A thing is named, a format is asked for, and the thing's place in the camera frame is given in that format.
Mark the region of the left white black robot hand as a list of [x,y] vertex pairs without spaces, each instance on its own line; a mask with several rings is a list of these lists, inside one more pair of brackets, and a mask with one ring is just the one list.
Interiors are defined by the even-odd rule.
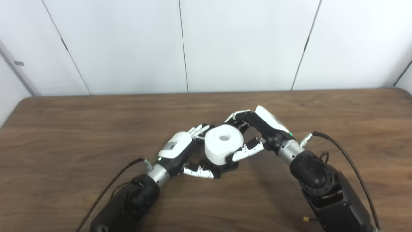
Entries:
[[183,172],[184,165],[196,149],[204,144],[204,137],[214,125],[200,124],[188,131],[176,133],[160,150],[153,172],[174,177]]

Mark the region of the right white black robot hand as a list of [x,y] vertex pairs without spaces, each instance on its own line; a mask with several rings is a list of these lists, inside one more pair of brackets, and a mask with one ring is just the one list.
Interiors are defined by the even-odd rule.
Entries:
[[224,124],[234,127],[241,126],[241,133],[249,127],[255,128],[265,140],[264,148],[273,151],[277,156],[280,155],[282,145],[294,139],[292,133],[272,113],[260,105],[254,111],[242,110],[232,113]]

